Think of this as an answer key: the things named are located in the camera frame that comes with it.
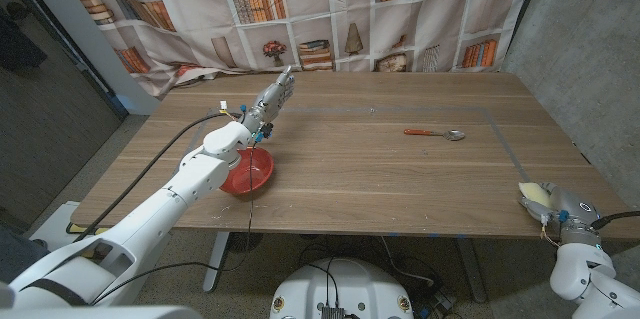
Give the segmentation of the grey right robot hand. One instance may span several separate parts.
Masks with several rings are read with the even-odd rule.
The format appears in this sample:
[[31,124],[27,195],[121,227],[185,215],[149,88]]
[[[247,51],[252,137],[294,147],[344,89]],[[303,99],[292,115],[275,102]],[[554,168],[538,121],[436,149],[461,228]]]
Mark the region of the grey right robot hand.
[[518,187],[519,203],[543,226],[569,221],[589,226],[600,218],[594,204],[554,183],[521,182]]

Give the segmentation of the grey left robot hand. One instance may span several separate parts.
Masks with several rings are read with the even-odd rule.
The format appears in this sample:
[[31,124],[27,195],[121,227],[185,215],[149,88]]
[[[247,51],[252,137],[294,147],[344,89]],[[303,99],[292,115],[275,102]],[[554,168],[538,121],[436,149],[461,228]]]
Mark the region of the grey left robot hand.
[[256,133],[263,125],[271,123],[293,95],[294,83],[292,67],[287,66],[277,80],[256,97],[254,104],[244,115],[242,124],[251,133]]

